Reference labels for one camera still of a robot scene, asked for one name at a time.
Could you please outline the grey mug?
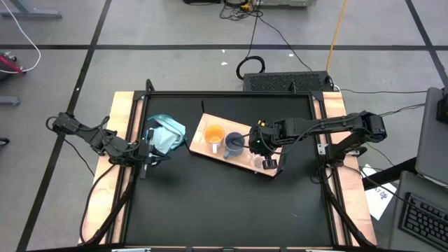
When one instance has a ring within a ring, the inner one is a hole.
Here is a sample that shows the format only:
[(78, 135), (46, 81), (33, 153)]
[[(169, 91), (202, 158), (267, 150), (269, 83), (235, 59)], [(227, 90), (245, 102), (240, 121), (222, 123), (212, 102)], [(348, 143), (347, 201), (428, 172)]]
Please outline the grey mug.
[(244, 137), (238, 132), (231, 132), (225, 138), (225, 153), (223, 158), (237, 157), (244, 150)]

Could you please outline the black desk bar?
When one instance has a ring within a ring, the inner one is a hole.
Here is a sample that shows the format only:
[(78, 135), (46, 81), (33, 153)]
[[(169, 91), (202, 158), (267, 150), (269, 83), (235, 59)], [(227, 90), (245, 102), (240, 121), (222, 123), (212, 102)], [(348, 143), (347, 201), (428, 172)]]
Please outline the black desk bar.
[(417, 158), (413, 157), (409, 160), (394, 165), (384, 171), (377, 172), (373, 175), (363, 178), (364, 190), (373, 189), (379, 185), (384, 185), (393, 181), (397, 181), (400, 178), (402, 172), (411, 172), (417, 174), (415, 169)]

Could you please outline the black device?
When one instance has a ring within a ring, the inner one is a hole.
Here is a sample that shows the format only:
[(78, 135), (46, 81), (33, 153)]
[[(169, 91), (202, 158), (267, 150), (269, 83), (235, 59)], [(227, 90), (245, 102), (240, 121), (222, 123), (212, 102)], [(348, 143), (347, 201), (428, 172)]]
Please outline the black device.
[(448, 91), (444, 91), (442, 98), (437, 102), (436, 119), (448, 125)]

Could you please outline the teal cloth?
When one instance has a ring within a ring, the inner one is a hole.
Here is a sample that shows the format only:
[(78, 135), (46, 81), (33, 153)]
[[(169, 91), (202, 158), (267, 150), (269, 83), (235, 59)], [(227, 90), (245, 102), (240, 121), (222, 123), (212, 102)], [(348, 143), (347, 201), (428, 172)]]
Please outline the teal cloth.
[(154, 120), (158, 126), (152, 128), (151, 138), (154, 147), (163, 154), (176, 149), (186, 139), (186, 126), (177, 122), (166, 114), (157, 114), (148, 118)]

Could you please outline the clear footed glass cup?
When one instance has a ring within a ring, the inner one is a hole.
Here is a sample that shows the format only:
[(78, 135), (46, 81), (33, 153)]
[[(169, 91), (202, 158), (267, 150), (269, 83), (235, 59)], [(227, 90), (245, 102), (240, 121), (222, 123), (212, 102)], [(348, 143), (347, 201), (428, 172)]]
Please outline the clear footed glass cup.
[(254, 173), (257, 174), (259, 171), (262, 171), (263, 168), (263, 161), (264, 161), (264, 157), (259, 156), (259, 155), (255, 155), (252, 160), (251, 160), (251, 164), (254, 168)]

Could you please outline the black perforated computer case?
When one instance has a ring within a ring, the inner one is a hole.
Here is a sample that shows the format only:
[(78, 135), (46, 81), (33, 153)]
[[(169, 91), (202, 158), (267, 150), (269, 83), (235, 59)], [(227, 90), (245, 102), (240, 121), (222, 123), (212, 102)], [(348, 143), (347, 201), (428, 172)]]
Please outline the black perforated computer case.
[(248, 92), (290, 92), (292, 84), (297, 92), (333, 91), (326, 71), (246, 73), (243, 84)]

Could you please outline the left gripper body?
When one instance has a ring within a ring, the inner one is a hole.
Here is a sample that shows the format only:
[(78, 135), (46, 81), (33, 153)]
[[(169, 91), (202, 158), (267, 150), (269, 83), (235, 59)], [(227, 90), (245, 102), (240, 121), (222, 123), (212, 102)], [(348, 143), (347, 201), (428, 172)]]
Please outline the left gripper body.
[(160, 152), (154, 145), (145, 141), (136, 142), (136, 161), (142, 164), (153, 164), (169, 160), (170, 157)]

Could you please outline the black keyboard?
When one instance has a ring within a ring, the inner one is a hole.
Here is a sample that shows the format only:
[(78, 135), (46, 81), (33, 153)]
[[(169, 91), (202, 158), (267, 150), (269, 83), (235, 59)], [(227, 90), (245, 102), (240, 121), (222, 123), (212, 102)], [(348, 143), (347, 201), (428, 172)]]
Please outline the black keyboard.
[(398, 227), (423, 243), (448, 252), (448, 209), (407, 192)]

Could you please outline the white paper sheet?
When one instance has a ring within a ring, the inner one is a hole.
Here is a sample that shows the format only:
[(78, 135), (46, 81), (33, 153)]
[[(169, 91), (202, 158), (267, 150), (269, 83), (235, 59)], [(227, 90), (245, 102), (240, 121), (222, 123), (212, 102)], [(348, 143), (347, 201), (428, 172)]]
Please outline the white paper sheet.
[(382, 187), (365, 191), (371, 217), (377, 221), (380, 220), (390, 201), (393, 199), (392, 193), (395, 193), (396, 190), (397, 188), (392, 183), (386, 183)]

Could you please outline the grey appliance box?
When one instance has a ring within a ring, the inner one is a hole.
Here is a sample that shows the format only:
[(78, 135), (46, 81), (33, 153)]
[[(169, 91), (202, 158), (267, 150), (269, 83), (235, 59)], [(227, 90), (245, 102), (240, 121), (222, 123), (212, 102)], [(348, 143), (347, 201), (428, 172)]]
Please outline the grey appliance box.
[(290, 6), (290, 7), (311, 7), (315, 6), (317, 0), (259, 0), (262, 6)]

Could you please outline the yellow and white mug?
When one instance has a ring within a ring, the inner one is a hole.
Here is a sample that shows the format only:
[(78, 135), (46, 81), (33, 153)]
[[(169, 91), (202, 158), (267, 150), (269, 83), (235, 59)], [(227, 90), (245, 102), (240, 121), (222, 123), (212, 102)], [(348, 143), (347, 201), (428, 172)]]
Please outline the yellow and white mug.
[(217, 154), (225, 138), (224, 129), (217, 124), (208, 125), (203, 135), (211, 152)]

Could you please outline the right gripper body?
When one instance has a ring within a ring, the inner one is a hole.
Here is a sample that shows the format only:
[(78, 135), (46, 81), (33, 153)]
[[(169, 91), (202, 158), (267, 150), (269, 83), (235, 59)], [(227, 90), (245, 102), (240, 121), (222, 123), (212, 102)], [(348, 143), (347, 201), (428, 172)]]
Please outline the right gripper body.
[(270, 159), (278, 148), (272, 143), (273, 133), (274, 130), (264, 120), (259, 120), (249, 131), (249, 150), (253, 154)]

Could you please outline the black metal rig frame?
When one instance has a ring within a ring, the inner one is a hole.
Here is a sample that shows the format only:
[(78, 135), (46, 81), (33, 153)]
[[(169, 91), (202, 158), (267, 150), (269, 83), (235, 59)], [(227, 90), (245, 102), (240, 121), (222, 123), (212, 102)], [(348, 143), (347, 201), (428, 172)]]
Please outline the black metal rig frame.
[(183, 123), (188, 142), (167, 161), (138, 178), (110, 226), (113, 243), (162, 248), (329, 247), (344, 233), (315, 174), (316, 140), (299, 143), (276, 178), (194, 153), (195, 131), (204, 113), (248, 125), (260, 118), (312, 118), (306, 94), (158, 91), (147, 105), (133, 92), (114, 95), (108, 128), (136, 139), (141, 116), (165, 113)]

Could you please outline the red tool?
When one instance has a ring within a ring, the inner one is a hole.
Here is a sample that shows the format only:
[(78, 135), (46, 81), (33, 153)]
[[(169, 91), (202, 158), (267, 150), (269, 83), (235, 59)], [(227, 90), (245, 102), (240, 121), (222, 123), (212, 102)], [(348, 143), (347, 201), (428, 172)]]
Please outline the red tool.
[(17, 64), (17, 57), (0, 52), (0, 72), (4, 74), (24, 74), (25, 70)]

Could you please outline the grey desk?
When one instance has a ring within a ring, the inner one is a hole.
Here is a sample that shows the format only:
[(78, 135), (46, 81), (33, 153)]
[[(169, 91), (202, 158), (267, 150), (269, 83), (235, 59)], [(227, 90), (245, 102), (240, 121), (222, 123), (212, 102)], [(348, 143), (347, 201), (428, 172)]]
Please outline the grey desk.
[(393, 213), (393, 224), (391, 226), (391, 237), (388, 247), (393, 250), (417, 251), (417, 252), (443, 252), (438, 248), (423, 243), (421, 240), (407, 234), (398, 227), (400, 213), (405, 202), (405, 194), (414, 193), (440, 207), (448, 209), (448, 189), (437, 185), (425, 178), (404, 171), (400, 175), (400, 183), (396, 195)]

